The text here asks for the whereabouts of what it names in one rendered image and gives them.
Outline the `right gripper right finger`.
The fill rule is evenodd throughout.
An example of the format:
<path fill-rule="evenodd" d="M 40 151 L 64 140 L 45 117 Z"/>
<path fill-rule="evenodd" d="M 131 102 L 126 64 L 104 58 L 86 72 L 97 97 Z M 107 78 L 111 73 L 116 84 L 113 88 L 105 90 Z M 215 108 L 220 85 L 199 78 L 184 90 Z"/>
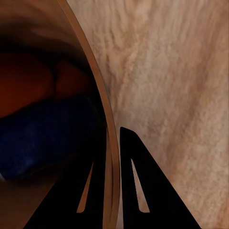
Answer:
<path fill-rule="evenodd" d="M 201 229 L 136 132 L 120 128 L 124 229 Z M 139 210 L 133 159 L 150 213 Z"/>

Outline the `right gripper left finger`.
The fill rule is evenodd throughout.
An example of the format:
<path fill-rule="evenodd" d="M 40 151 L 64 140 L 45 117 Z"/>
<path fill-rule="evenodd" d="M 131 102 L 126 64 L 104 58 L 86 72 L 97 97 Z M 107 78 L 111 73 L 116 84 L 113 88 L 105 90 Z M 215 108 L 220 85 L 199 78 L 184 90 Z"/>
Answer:
<path fill-rule="evenodd" d="M 91 132 L 24 229 L 103 229 L 106 127 Z M 85 210 L 76 213 L 91 167 Z"/>

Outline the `can of soda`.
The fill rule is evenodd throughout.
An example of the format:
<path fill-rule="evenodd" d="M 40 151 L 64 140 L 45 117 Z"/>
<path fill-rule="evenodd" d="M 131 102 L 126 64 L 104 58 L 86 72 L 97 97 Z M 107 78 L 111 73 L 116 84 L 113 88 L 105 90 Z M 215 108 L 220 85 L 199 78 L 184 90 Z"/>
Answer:
<path fill-rule="evenodd" d="M 94 74 L 67 57 L 52 66 L 55 90 L 51 102 L 82 94 L 90 97 L 95 90 Z"/>
<path fill-rule="evenodd" d="M 0 118 L 49 103 L 54 90 L 52 68 L 41 57 L 0 52 Z"/>
<path fill-rule="evenodd" d="M 26 177 L 76 154 L 100 128 L 91 97 L 82 94 L 0 118 L 0 180 Z"/>

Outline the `trash can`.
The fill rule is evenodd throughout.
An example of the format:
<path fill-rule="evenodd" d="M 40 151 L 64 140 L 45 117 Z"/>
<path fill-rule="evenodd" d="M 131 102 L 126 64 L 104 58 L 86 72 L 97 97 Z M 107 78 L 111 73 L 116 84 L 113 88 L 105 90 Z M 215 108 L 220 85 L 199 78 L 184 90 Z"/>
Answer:
<path fill-rule="evenodd" d="M 67 0 L 0 0 L 0 52 L 28 53 L 50 67 L 63 57 L 94 74 L 91 95 L 106 127 L 103 229 L 116 229 L 120 201 L 120 160 L 109 91 L 86 35 Z M 0 180 L 0 229 L 24 229 L 75 156 L 26 177 Z M 76 213 L 85 210 L 91 167 Z"/>

